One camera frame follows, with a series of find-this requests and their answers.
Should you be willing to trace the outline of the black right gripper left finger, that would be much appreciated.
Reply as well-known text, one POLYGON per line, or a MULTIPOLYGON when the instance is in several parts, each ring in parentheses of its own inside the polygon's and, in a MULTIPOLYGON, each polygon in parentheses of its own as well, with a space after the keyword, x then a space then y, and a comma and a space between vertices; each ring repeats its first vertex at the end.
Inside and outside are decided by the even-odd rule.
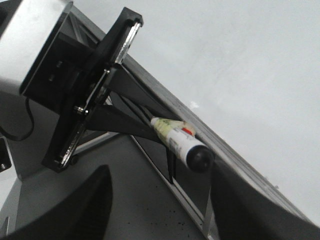
POLYGON ((75 191, 6 240, 102 240, 113 205, 108 165, 99 166, 75 191))

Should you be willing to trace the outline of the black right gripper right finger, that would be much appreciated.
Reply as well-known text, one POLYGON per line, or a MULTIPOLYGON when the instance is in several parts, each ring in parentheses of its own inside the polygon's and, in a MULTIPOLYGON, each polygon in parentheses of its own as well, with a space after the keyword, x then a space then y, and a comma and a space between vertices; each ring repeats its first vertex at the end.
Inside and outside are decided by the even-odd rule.
POLYGON ((222 240, 318 240, 320 229, 258 192, 221 160, 211 172, 211 203, 222 240))

